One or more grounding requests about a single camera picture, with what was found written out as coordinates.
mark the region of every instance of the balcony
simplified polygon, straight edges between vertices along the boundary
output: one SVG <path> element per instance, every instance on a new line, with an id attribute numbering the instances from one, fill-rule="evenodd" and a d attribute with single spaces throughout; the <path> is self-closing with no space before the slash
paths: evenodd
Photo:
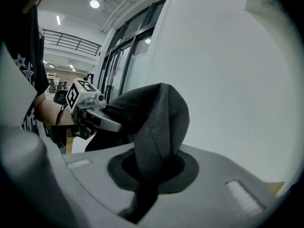
<path id="1" fill-rule="evenodd" d="M 95 57 L 101 48 L 101 45 L 94 42 L 53 30 L 43 29 L 43 36 L 45 44 L 73 49 Z"/>

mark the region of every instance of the brown wall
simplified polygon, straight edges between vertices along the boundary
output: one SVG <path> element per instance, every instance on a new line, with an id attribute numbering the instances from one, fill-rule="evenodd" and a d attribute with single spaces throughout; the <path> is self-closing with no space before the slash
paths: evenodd
<path id="1" fill-rule="evenodd" d="M 64 82 L 68 78 L 67 85 L 70 86 L 73 83 L 73 80 L 76 78 L 83 78 L 86 76 L 85 74 L 73 73 L 68 71 L 62 71 L 57 69 L 49 69 L 45 68 L 46 73 L 49 72 L 51 74 L 56 74 L 56 78 L 60 78 L 60 82 Z"/>

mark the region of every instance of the black t-shirt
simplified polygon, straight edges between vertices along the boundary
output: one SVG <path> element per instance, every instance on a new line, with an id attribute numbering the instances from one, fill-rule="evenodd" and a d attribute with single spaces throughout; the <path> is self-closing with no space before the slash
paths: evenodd
<path id="1" fill-rule="evenodd" d="M 21 11 L 10 14 L 13 21 L 8 23 L 3 40 L 24 77 L 37 90 L 37 96 L 48 88 L 43 64 L 44 38 L 39 31 L 37 7 L 27 14 Z M 34 103 L 31 104 L 22 124 L 24 130 L 38 133 Z"/>

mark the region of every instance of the forearm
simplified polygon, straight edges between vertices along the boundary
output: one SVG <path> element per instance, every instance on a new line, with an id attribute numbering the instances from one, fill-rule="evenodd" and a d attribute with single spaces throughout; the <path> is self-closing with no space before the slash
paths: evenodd
<path id="1" fill-rule="evenodd" d="M 49 125 L 55 125 L 57 115 L 61 109 L 60 104 L 57 104 L 51 100 L 43 98 L 39 100 L 38 104 L 35 104 L 35 115 L 36 118 Z M 71 112 L 68 107 L 66 107 L 60 117 L 59 125 L 73 125 Z"/>

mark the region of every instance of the star graphic on shirt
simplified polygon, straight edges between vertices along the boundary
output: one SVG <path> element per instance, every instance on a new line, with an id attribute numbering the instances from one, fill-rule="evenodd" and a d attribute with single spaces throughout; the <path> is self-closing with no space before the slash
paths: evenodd
<path id="1" fill-rule="evenodd" d="M 14 60 L 14 62 L 17 64 L 17 66 L 20 68 L 21 66 L 27 68 L 27 66 L 24 64 L 25 58 L 22 58 L 20 54 L 18 53 L 18 58 Z"/>
<path id="2" fill-rule="evenodd" d="M 23 70 L 22 72 L 25 74 L 25 78 L 28 79 L 30 83 L 32 83 L 31 76 L 34 74 L 34 72 L 30 70 L 30 63 L 28 63 L 28 69 Z"/>

